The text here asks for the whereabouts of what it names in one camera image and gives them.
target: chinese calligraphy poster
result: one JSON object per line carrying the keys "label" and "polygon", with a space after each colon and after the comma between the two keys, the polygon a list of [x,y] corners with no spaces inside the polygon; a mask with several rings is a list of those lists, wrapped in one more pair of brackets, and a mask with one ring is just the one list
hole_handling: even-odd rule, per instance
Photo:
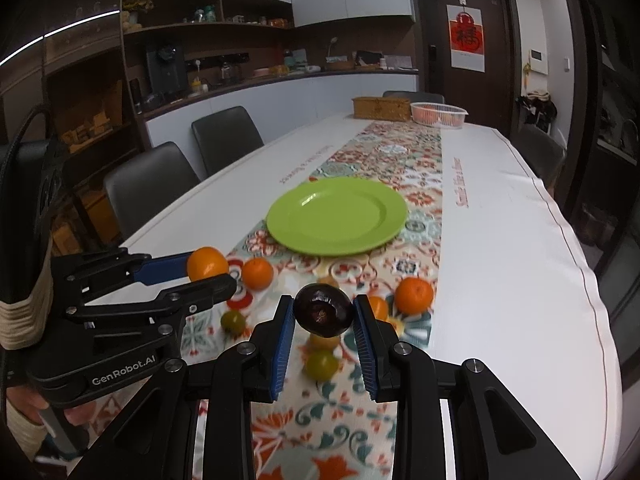
{"label": "chinese calligraphy poster", "polygon": [[484,32],[480,9],[447,6],[451,66],[484,72]]}

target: beige strap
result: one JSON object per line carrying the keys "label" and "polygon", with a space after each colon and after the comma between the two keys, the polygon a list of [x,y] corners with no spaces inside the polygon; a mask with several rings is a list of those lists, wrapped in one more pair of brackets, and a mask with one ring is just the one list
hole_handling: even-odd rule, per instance
{"label": "beige strap", "polygon": [[9,401],[6,404],[6,424],[24,454],[33,461],[47,436],[47,428],[31,422]]}
{"label": "beige strap", "polygon": [[0,345],[16,350],[37,343],[42,337],[53,301],[51,240],[42,270],[31,294],[17,303],[0,301]]}

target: brown woven box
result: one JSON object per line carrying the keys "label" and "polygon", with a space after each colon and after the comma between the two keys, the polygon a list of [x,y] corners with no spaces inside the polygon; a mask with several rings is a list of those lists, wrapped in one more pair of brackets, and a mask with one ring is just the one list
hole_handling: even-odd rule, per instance
{"label": "brown woven box", "polygon": [[399,97],[355,97],[353,117],[381,121],[408,121],[411,119],[409,99]]}

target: white tablecloth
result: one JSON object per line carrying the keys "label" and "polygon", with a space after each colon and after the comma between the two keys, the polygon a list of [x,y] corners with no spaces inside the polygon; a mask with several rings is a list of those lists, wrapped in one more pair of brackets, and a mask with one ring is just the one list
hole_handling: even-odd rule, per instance
{"label": "white tablecloth", "polygon": [[[231,250],[277,197],[369,122],[332,117],[294,130],[201,183],[125,245],[153,256],[205,245]],[[431,356],[484,361],[582,480],[604,478],[618,448],[620,372],[607,312],[574,232],[495,130],[443,130],[442,156]],[[148,300],[160,288],[135,284],[101,303]],[[453,478],[450,449],[447,459]]]}

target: stitched line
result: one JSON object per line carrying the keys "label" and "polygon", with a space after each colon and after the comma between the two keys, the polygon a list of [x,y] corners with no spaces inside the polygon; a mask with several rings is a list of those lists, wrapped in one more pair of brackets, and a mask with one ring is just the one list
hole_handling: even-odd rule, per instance
{"label": "stitched line", "polygon": [[598,342],[600,343],[600,350],[602,351],[602,370],[603,370],[603,374],[604,374],[604,389],[605,389],[605,395],[604,395],[604,402],[605,402],[604,436],[602,437],[602,451],[600,452],[600,461],[598,462],[598,473],[596,475],[596,478],[599,478],[600,477],[600,471],[602,469],[602,461],[604,460],[604,448],[605,448],[605,443],[606,443],[606,440],[607,440],[607,427],[609,425],[609,419],[608,419],[608,417],[609,417],[609,397],[607,397],[607,393],[609,391],[609,387],[608,387],[608,384],[607,384],[607,371],[606,371],[607,367],[606,367],[605,356],[604,356],[604,346],[602,345],[602,338],[600,337],[600,327],[598,326],[598,318],[596,316],[596,309],[593,306],[593,303],[591,303],[591,298],[589,297],[589,291],[587,290],[587,280],[586,280],[586,277],[584,275],[584,271],[582,270],[582,267],[580,267],[578,265],[578,262],[575,261],[574,254],[571,252],[571,247],[569,247],[569,243],[566,240],[566,236],[564,235],[564,230],[562,229],[562,226],[560,225],[560,223],[556,219],[556,216],[551,211],[551,208],[549,206],[549,202],[542,195],[542,193],[540,193],[540,190],[538,189],[538,186],[536,186],[535,179],[533,179],[529,175],[529,173],[527,173],[527,170],[520,163],[520,160],[518,159],[518,157],[515,155],[515,153],[513,153],[513,147],[511,145],[511,143],[507,142],[507,140],[503,136],[497,135],[496,131],[493,128],[492,128],[492,132],[494,133],[494,135],[496,135],[496,137],[498,137],[505,144],[505,146],[507,146],[507,148],[511,152],[511,155],[513,155],[513,158],[515,158],[516,162],[522,168],[522,171],[524,171],[524,173],[531,179],[531,183],[533,184],[533,187],[536,189],[536,191],[540,195],[540,198],[545,202],[546,208],[548,209],[549,214],[551,215],[551,218],[554,219],[554,222],[560,228],[560,232],[562,233],[562,238],[564,238],[564,243],[566,245],[566,248],[569,249],[569,254],[571,254],[571,258],[574,261],[575,266],[578,268],[578,270],[580,270],[580,273],[582,275],[582,287],[584,288],[584,293],[587,296],[587,301],[589,301],[589,305],[591,306],[591,310],[593,311],[593,320],[594,320],[594,323],[596,325],[596,333],[598,334]]}

